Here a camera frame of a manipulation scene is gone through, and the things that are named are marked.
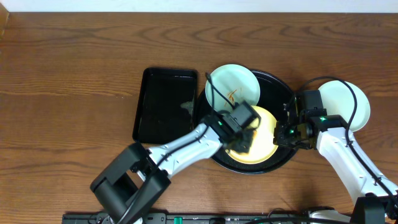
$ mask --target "white plate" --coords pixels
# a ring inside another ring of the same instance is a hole
[[[252,106],[260,99],[260,84],[254,74],[240,65],[223,65],[211,73],[211,81],[232,104],[246,100]],[[211,85],[207,81],[205,87],[207,102],[211,105]],[[215,111],[232,112],[232,107],[214,91]]]
[[[357,131],[365,126],[371,116],[371,106],[366,95],[356,85],[347,82],[353,89],[358,107],[351,126],[352,131]],[[319,87],[323,107],[328,115],[341,115],[348,123],[354,110],[354,98],[350,90],[340,81],[331,81]]]

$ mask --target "black bowl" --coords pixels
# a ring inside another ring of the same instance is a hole
[[[251,70],[260,84],[261,95],[257,106],[260,106],[272,115],[277,121],[286,121],[287,114],[284,111],[284,103],[288,103],[293,97],[293,91],[277,77],[256,70]],[[207,102],[205,91],[200,93],[197,101],[194,123],[195,125],[206,115],[210,114],[211,106]],[[273,171],[284,165],[291,159],[296,150],[289,147],[278,147],[276,152],[264,162],[258,164],[243,164],[232,159],[223,148],[221,148],[212,159],[219,165],[242,174],[263,174]]]

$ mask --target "white wall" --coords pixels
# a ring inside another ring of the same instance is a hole
[[[0,0],[10,12],[398,12],[398,0]]]

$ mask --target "wood grain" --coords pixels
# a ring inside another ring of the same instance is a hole
[[[334,75],[368,95],[356,138],[398,182],[398,15],[13,13],[0,42],[0,219],[60,223],[96,212],[91,181],[132,143],[141,76],[151,66],[204,73],[226,63],[265,70],[297,89]],[[269,174],[211,160],[172,180],[155,208],[267,213],[353,203],[321,155],[299,151]]]

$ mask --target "yellow bowl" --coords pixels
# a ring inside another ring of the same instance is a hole
[[[259,106],[252,106],[261,117],[260,126],[254,131],[253,141],[249,152],[236,152],[227,149],[226,152],[232,159],[244,164],[258,164],[270,158],[278,146],[274,145],[274,128],[276,127],[276,119],[274,116]],[[259,120],[255,119],[248,128],[258,126]]]

